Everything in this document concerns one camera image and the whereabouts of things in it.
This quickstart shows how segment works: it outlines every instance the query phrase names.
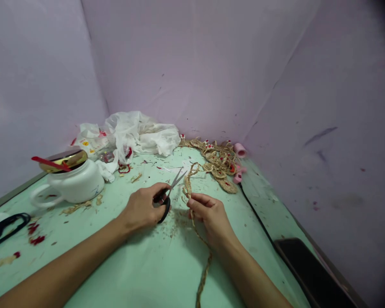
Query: braided jute strand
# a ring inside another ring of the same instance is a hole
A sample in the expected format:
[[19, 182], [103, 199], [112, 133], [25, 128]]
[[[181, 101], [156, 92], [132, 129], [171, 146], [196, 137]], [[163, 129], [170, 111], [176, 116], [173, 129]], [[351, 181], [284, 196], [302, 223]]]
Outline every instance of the braided jute strand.
[[[184, 187], [183, 187], [183, 192], [185, 194], [185, 196], [189, 199], [191, 199], [191, 180], [190, 180], [190, 177], [192, 175], [195, 175], [197, 174], [199, 171], [200, 171], [200, 167], [203, 169], [202, 171], [206, 171], [204, 170], [204, 168], [199, 164], [199, 163], [193, 163], [191, 165], [191, 168], [190, 168], [190, 171], [189, 173], [187, 174], [187, 176], [184, 178]], [[201, 281], [200, 281], [200, 284], [198, 286], [198, 290], [197, 290], [197, 298], [195, 300], [195, 307], [196, 308], [201, 308], [201, 294], [202, 294], [202, 291], [204, 290], [204, 286], [205, 286], [205, 281], [207, 280], [207, 276], [208, 276], [208, 271], [210, 269], [210, 265], [211, 265], [211, 261], [213, 260], [213, 253], [211, 252], [211, 249], [210, 249], [210, 246], [208, 245], [208, 243], [201, 237], [201, 235], [198, 233], [197, 231], [197, 227], [195, 226], [195, 222], [194, 222], [194, 212], [193, 210], [190, 209], [190, 214], [191, 214], [191, 220], [192, 220], [192, 225], [194, 226], [194, 231], [195, 231], [195, 234], [197, 234], [198, 238], [208, 247], [208, 249], [210, 250], [210, 255], [208, 256], [208, 259], [207, 259], [207, 265], [204, 269], [204, 271], [202, 272], [202, 275], [201, 275]]]
[[223, 142], [221, 145], [217, 145], [217, 141], [214, 141], [209, 145], [207, 141], [201, 142], [199, 138], [195, 138], [193, 140], [181, 139], [179, 146], [198, 149], [208, 161], [208, 163], [201, 166], [204, 171], [211, 173], [226, 192], [237, 193], [235, 184], [227, 179], [227, 175], [234, 175], [238, 171], [235, 162], [238, 158], [231, 143]]

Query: table surface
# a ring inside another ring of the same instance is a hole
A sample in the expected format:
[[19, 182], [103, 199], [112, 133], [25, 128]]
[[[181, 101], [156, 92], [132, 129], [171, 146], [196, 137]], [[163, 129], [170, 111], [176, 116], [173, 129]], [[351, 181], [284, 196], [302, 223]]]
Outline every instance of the table surface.
[[[119, 177], [116, 172], [115, 181], [105, 185], [101, 205], [96, 205], [97, 199], [94, 199], [91, 207], [81, 208], [68, 216], [61, 214], [63, 209], [72, 206], [68, 202], [50, 211], [34, 208], [29, 202], [29, 194], [46, 183], [47, 177], [34, 183], [0, 207], [0, 212], [10, 215], [26, 212], [40, 217], [37, 231], [46, 238], [33, 246], [28, 243], [28, 230], [24, 228], [0, 245], [0, 259], [21, 253], [12, 264], [0, 267], [0, 296], [106, 225], [124, 209], [132, 192], [160, 181], [172, 183], [177, 168], [189, 170], [194, 162], [205, 161], [193, 148], [176, 148], [169, 157], [136, 156], [130, 173]], [[313, 252], [311, 243], [259, 169], [249, 159], [242, 163], [248, 169], [243, 174], [244, 190], [272, 239], [297, 237]], [[142, 173], [141, 178], [131, 183], [139, 173]], [[309, 307], [296, 279], [272, 248], [241, 191], [226, 193], [211, 174], [205, 172], [191, 177], [191, 184], [193, 192], [208, 194], [224, 203], [241, 243], [291, 304]], [[187, 218], [182, 186], [183, 181], [180, 181], [171, 193], [172, 210], [166, 220], [153, 230], [135, 235], [114, 252], [78, 289], [66, 307], [195, 306], [208, 249], [197, 238]], [[198, 231], [205, 236], [202, 227], [199, 223]], [[217, 256], [211, 264], [201, 304], [202, 307], [244, 307]]]

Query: pink thread spool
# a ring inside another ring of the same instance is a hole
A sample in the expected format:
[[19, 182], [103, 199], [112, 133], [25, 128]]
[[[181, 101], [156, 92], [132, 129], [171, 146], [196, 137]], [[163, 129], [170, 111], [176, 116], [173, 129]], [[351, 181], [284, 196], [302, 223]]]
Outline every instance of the pink thread spool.
[[236, 143], [234, 145], [234, 152], [237, 154], [238, 158], [244, 158], [247, 156], [247, 150], [243, 147], [241, 143]]
[[247, 172], [247, 168], [246, 167], [237, 166], [237, 169], [238, 169], [238, 172], [235, 174], [234, 179], [233, 179], [233, 182], [235, 184], [240, 183], [243, 180], [242, 179], [243, 172]]

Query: hand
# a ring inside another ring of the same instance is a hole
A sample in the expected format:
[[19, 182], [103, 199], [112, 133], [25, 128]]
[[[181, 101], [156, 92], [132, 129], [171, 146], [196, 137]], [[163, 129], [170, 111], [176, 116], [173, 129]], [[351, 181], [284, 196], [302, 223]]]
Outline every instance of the hand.
[[153, 199], [165, 188], [171, 189], [171, 186], [167, 183], [156, 183], [151, 187], [140, 188], [131, 194], [125, 209], [117, 217], [126, 232], [133, 233], [152, 227], [160, 221], [166, 211], [166, 206], [153, 207]]
[[208, 241], [213, 248], [217, 250], [228, 241], [238, 241], [220, 200], [192, 193], [187, 206], [194, 211], [194, 218], [204, 222]]

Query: plastic bag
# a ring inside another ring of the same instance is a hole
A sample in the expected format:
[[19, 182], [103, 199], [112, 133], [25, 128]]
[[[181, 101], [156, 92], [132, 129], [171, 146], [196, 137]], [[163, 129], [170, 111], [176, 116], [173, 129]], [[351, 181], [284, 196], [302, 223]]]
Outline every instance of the plastic bag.
[[76, 144], [88, 151], [98, 153], [115, 142], [114, 160], [110, 163], [97, 161], [98, 169], [106, 181], [113, 182], [113, 173], [118, 164], [131, 163], [134, 153], [169, 156], [181, 138], [173, 124], [159, 124], [140, 111], [114, 113], [100, 129], [96, 124], [82, 124]]
[[97, 160], [101, 152], [112, 151], [115, 147], [115, 139], [112, 134], [106, 133], [97, 124], [83, 123], [80, 125], [80, 133], [71, 144], [78, 145], [87, 152], [91, 160]]
[[140, 111], [112, 114], [106, 120], [105, 129], [115, 137], [121, 164], [131, 162], [132, 155], [126, 158], [129, 147], [136, 153], [160, 154], [167, 157], [181, 141], [175, 125], [158, 124]]

